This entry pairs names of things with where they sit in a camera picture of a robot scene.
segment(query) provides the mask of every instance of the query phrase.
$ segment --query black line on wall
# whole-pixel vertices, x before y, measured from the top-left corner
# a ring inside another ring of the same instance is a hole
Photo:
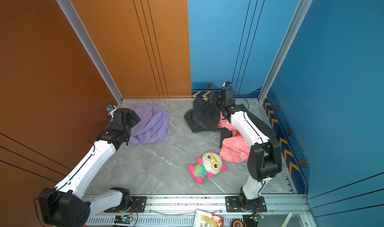
[[[11,152],[11,153],[13,153],[13,154],[16,154],[16,155],[18,155],[18,156],[20,156],[20,157],[23,157],[24,159],[27,159],[27,160],[29,160],[29,161],[31,161],[31,162],[34,162],[34,163],[36,163],[36,164],[38,164],[38,165],[40,165],[40,166],[42,166],[42,167],[45,167],[45,168],[47,168],[47,169],[50,169],[51,171],[54,171],[54,172],[56,172],[56,173],[58,173],[58,174],[61,174],[62,176],[66,176],[65,174],[62,174],[62,173],[60,173],[60,172],[57,172],[57,171],[55,171],[55,170],[53,170],[53,169],[51,169],[51,168],[49,168],[49,167],[46,167],[45,165],[39,164],[39,163],[37,163],[36,161],[33,161],[33,160],[31,160],[31,159],[28,159],[27,157],[22,156],[22,155],[20,155],[20,154],[18,154],[18,153],[16,153],[16,152],[13,152],[12,150],[9,150],[9,149],[7,149],[7,148],[5,148],[5,147],[2,147],[1,145],[0,145],[0,148],[3,148],[3,149],[5,149],[5,150],[7,150],[7,151],[9,151],[9,152]]]
[[[314,216],[314,217],[317,218],[317,217],[322,217],[322,216],[327,216],[327,215],[345,213],[345,212],[349,212],[349,211],[355,211],[355,210],[361,210],[361,209],[369,209],[369,208],[379,207],[379,206],[383,206],[383,205],[384,204],[372,205],[372,206],[368,206],[368,207],[362,207],[362,208],[352,209],[352,210],[345,210],[345,211],[340,211],[340,212],[331,213],[331,214],[324,214],[324,215],[319,215],[319,216]]]
[[[147,31],[148,31],[148,36],[149,36],[149,42],[151,43],[151,47],[152,47],[153,58],[155,59],[155,64],[156,64],[156,69],[157,69],[157,75],[159,76],[159,81],[160,81],[161,91],[163,92],[163,97],[165,97],[165,95],[164,95],[164,89],[163,89],[163,84],[161,84],[159,68],[158,68],[158,66],[157,66],[157,61],[156,61],[156,57],[155,57],[155,51],[153,50],[153,45],[152,45],[151,35],[150,35],[150,33],[149,33],[149,28],[148,28],[148,24],[147,24],[147,18],[145,17],[145,12],[144,12],[144,7],[143,7],[143,2],[140,0],[140,3],[141,3],[141,9],[143,10],[143,15],[144,15],[144,20],[145,20],[145,25],[147,26]]]
[[[33,151],[33,152],[35,152],[35,153],[38,153],[39,155],[41,155],[41,156],[43,156],[43,157],[45,157],[45,158],[47,158],[47,159],[49,159],[49,160],[51,160],[51,161],[53,161],[53,162],[59,164],[59,165],[61,165],[62,167],[65,167],[65,168],[67,168],[68,170],[71,170],[70,168],[68,168],[68,167],[66,167],[66,166],[64,166],[64,165],[62,165],[62,164],[60,164],[59,162],[56,162],[56,161],[54,161],[53,159],[51,159],[51,158],[49,158],[49,157],[46,157],[45,155],[43,155],[43,154],[41,154],[41,153],[35,151],[34,149],[29,148],[29,147],[26,146],[25,144],[22,144],[22,143],[18,142],[17,140],[12,139],[11,137],[9,137],[9,136],[7,136],[7,135],[5,135],[5,134],[3,134],[3,133],[0,133],[0,134],[3,135],[3,136],[5,136],[5,137],[7,137],[7,138],[10,139],[10,140],[13,140],[14,142],[16,142],[16,143],[18,143],[18,144],[24,146],[25,148],[30,149],[31,151]]]
[[[3,162],[3,163],[5,163],[5,164],[8,164],[8,165],[10,165],[10,166],[16,167],[16,168],[18,168],[18,169],[22,169],[22,170],[24,170],[24,171],[26,171],[26,172],[29,172],[29,173],[35,174],[35,175],[37,175],[37,176],[43,177],[44,179],[47,179],[47,180],[53,181],[53,182],[55,182],[55,183],[57,183],[57,182],[58,182],[58,181],[54,181],[53,179],[50,179],[50,178],[44,177],[44,176],[42,176],[42,175],[36,174],[36,173],[34,173],[34,172],[31,172],[31,171],[29,171],[29,170],[26,170],[26,169],[20,168],[20,167],[18,167],[18,166],[16,166],[16,165],[10,164],[10,163],[8,163],[8,162],[5,162],[5,161],[3,161],[3,160],[0,160],[0,162]]]
[[[149,52],[148,52],[147,44],[146,44],[146,42],[145,42],[145,38],[144,38],[143,29],[141,28],[141,23],[140,23],[140,19],[139,19],[139,14],[137,13],[137,9],[136,9],[135,0],[132,0],[132,1],[133,1],[133,5],[134,5],[134,7],[135,7],[135,11],[136,11],[136,15],[137,15],[137,20],[139,21],[139,25],[140,25],[140,29],[141,29],[141,34],[143,35],[143,40],[144,40],[144,44],[145,44],[145,49],[147,50],[147,54],[148,54],[149,63],[151,64],[152,74],[153,74],[153,78],[155,79],[155,84],[156,84],[156,88],[157,88],[157,93],[159,94],[159,98],[161,98],[161,97],[160,97],[159,88],[157,87],[157,82],[156,82],[155,72],[153,71],[153,67],[152,67],[151,58],[149,57]]]
[[[384,189],[378,189],[378,190],[376,190],[376,191],[371,191],[371,192],[368,192],[368,193],[365,193],[365,194],[359,194],[359,195],[357,195],[357,196],[353,196],[353,197],[349,197],[349,198],[341,199],[341,200],[339,200],[339,201],[333,201],[333,202],[331,202],[331,203],[322,204],[322,205],[319,205],[319,206],[316,206],[316,207],[311,207],[311,209],[314,209],[314,208],[317,208],[317,207],[321,207],[321,206],[324,206],[324,205],[333,204],[333,203],[340,202],[340,201],[345,201],[345,200],[348,200],[348,199],[353,199],[353,198],[360,197],[360,196],[365,196],[366,194],[372,194],[372,193],[379,192],[379,191],[382,191],[382,190],[384,190]]]
[[[259,2],[259,0],[256,0],[255,10],[253,11],[253,16],[252,16],[251,26],[250,26],[250,28],[249,28],[248,37],[247,37],[247,42],[245,43],[245,48],[244,48],[243,58],[242,58],[242,60],[241,60],[240,69],[239,69],[239,74],[237,75],[237,81],[236,81],[236,86],[235,86],[234,91],[236,91],[236,88],[237,88],[237,82],[239,81],[239,76],[240,76],[240,72],[241,72],[241,66],[243,65],[245,52],[246,52],[246,50],[247,50],[249,34],[251,33],[252,23],[253,23],[253,18],[255,17],[255,12],[256,12],[256,8],[257,8],[257,3],[258,3],[258,2]]]
[[[317,195],[317,196],[314,196],[314,197],[308,198],[308,200],[310,200],[310,199],[313,199],[313,198],[316,198],[316,197],[319,197],[319,196],[322,196],[322,195],[324,195],[324,194],[328,194],[328,193],[330,193],[330,192],[332,192],[332,191],[337,191],[338,189],[342,189],[342,188],[344,188],[344,187],[347,187],[347,186],[350,186],[350,185],[353,185],[353,184],[356,184],[356,183],[359,183],[359,182],[362,182],[362,181],[368,180],[368,179],[370,179],[370,178],[373,178],[373,177],[379,176],[379,175],[381,175],[381,174],[384,174],[384,172],[381,172],[381,173],[379,173],[379,174],[376,174],[376,175],[373,175],[373,176],[371,176],[371,177],[368,177],[368,178],[365,178],[365,179],[362,179],[362,180],[359,180],[359,181],[353,182],[353,183],[351,183],[351,184],[348,184],[348,185],[345,185],[345,186],[341,186],[341,187],[339,187],[339,188],[337,188],[337,189],[334,189],[334,190],[331,190],[331,191],[328,191],[328,192],[322,193],[322,194],[320,194],[320,195]]]
[[[155,32],[155,26],[153,25],[152,13],[151,13],[151,8],[149,7],[149,1],[148,1],[148,0],[147,0],[147,3],[148,3],[149,15],[151,16],[151,22],[152,22],[152,27],[153,27],[153,33],[155,34],[155,41],[156,41],[156,46],[157,46],[157,52],[159,53],[161,71],[163,72],[164,84],[165,84],[165,86],[166,86],[166,92],[167,92],[167,96],[168,96],[168,98],[169,98],[169,95],[168,95],[168,88],[167,88],[167,82],[166,82],[166,77],[165,77],[165,75],[164,75],[163,64],[162,64],[162,62],[161,62],[161,56],[160,56],[160,50],[159,50],[159,44],[157,43],[157,37],[156,37],[156,32]]]
[[[244,35],[244,30],[245,30],[245,24],[247,23],[247,16],[248,16],[248,11],[249,11],[249,6],[250,6],[250,4],[251,4],[251,0],[249,0],[248,9],[247,9],[247,14],[245,15],[245,21],[244,21],[243,33],[241,34],[241,40],[240,40],[239,51],[237,52],[237,58],[236,58],[235,70],[233,71],[232,83],[233,83],[233,80],[235,79],[237,60],[239,59],[240,48],[241,48],[241,42],[243,41],[243,35]]]
[[[265,0],[263,1],[263,5],[262,5],[262,9],[261,9],[261,11],[260,11],[259,19],[258,19],[258,21],[257,21],[257,25],[256,25],[255,33],[253,34],[253,39],[252,39],[251,48],[250,48],[250,50],[249,50],[249,54],[248,54],[248,58],[247,58],[247,62],[245,63],[244,72],[243,72],[243,77],[241,78],[241,82],[240,82],[239,92],[240,92],[241,84],[243,83],[245,70],[247,69],[247,64],[248,64],[249,56],[251,55],[251,50],[252,50],[252,46],[253,46],[253,41],[255,40],[255,35],[256,35],[257,27],[259,26],[260,17],[262,16],[264,3],[265,3]]]

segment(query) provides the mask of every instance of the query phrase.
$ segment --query stuffed toy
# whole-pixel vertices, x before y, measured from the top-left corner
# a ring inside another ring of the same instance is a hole
[[[214,174],[227,170],[221,157],[213,150],[205,153],[202,158],[199,157],[197,163],[197,165],[190,165],[188,170],[198,184],[203,183],[205,176],[212,178]]]

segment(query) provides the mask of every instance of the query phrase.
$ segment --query book cover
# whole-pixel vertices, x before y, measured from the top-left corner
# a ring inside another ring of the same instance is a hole
[[[223,227],[224,218],[202,210],[196,210],[194,227]]]

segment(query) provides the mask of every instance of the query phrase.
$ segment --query orange wall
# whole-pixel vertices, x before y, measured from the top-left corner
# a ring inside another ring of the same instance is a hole
[[[124,98],[190,98],[187,0],[71,0]]]
[[[72,169],[115,100],[55,0],[0,0],[0,17],[0,132]],[[0,162],[1,225],[39,226],[32,200],[70,170],[1,135],[0,146],[61,173],[0,148],[52,180]]]

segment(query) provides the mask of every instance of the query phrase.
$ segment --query pink fabric bag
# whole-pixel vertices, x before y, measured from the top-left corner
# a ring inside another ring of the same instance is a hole
[[[240,134],[239,130],[234,127],[228,120],[224,119],[220,112],[220,122],[218,128],[227,128],[232,131],[232,137],[225,138],[220,152],[220,157],[228,162],[241,163],[248,160],[251,148]]]

